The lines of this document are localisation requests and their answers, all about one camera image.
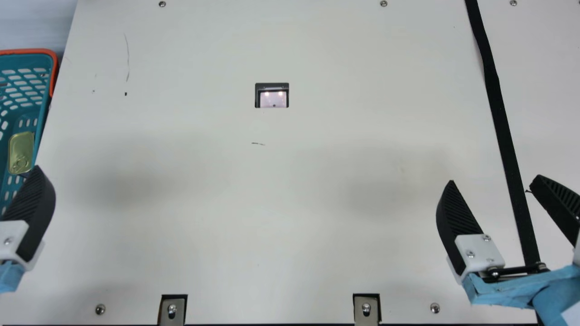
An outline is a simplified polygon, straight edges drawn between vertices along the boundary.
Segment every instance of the blue tape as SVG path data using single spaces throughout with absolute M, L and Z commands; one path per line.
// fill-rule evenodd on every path
M 0 293 L 16 291 L 24 272 L 24 267 L 12 262 L 0 265 Z
M 463 280 L 463 289 L 473 305 L 534 309 L 531 302 L 538 292 L 559 281 L 578 277 L 580 268 L 576 265 L 498 283 L 485 283 L 479 275 L 470 273 Z
M 534 297 L 534 307 L 545 326 L 567 326 L 562 312 L 580 301 L 580 278 L 550 284 Z

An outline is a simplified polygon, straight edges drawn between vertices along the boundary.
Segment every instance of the white plastic bracket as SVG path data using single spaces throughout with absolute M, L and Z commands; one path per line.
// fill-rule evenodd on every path
M 29 262 L 25 262 L 24 259 L 16 253 L 16 250 L 20 246 L 27 230 L 28 223 L 23 220 L 0 222 L 0 261 L 11 260 L 22 265 L 26 271 L 30 271 L 34 268 L 42 248 L 44 247 L 44 241 L 41 241 L 38 245 L 34 257 L 32 257 Z
M 457 275 L 451 268 L 459 284 L 469 273 L 485 272 L 490 267 L 503 268 L 506 264 L 492 238 L 486 234 L 465 234 L 455 238 L 455 245 L 465 262 L 465 269 Z

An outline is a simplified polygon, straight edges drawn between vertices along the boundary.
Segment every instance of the teal plastic basket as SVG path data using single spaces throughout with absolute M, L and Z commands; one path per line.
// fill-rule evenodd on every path
M 8 172 L 9 139 L 20 132 L 34 133 L 34 166 L 52 98 L 56 64 L 56 55 L 46 49 L 0 51 L 1 215 L 24 182 L 22 176 Z

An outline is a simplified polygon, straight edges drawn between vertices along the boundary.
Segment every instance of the orange basket rim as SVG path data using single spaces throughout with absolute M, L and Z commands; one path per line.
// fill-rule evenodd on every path
M 14 50 L 0 50 L 0 56 L 4 55 L 32 55 L 41 53 L 43 55 L 49 55 L 52 58 L 52 73 L 50 76 L 50 85 L 48 94 L 52 97 L 55 91 L 55 81 L 56 81 L 56 68 L 59 63 L 56 53 L 49 49 L 14 49 Z

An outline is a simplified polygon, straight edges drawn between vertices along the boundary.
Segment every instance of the gray wall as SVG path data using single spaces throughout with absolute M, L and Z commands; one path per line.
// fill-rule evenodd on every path
M 0 49 L 48 48 L 62 58 L 77 0 L 0 0 Z

